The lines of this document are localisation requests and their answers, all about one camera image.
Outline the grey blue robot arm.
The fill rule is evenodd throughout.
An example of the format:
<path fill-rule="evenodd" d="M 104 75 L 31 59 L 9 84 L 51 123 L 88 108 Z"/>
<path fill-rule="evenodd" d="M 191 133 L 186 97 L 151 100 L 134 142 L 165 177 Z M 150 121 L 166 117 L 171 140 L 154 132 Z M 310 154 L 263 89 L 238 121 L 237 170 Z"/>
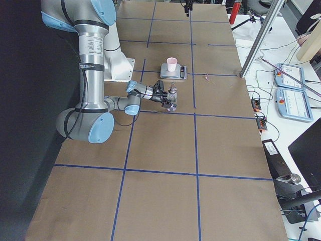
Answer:
<path fill-rule="evenodd" d="M 146 86 L 131 79 L 134 60 L 122 53 L 113 1 L 41 1 L 47 27 L 79 36 L 80 101 L 56 120 L 67 139 L 103 143 L 114 128 L 113 110 L 137 115 L 142 99 L 175 109 L 161 80 Z"/>

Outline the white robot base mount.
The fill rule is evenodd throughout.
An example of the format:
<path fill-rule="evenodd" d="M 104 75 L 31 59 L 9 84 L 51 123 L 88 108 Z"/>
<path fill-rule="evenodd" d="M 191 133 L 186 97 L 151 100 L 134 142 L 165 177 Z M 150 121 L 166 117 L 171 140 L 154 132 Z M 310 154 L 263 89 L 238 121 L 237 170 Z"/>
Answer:
<path fill-rule="evenodd" d="M 127 58 L 121 50 L 116 23 L 104 38 L 104 80 L 128 82 L 132 78 L 135 59 Z"/>

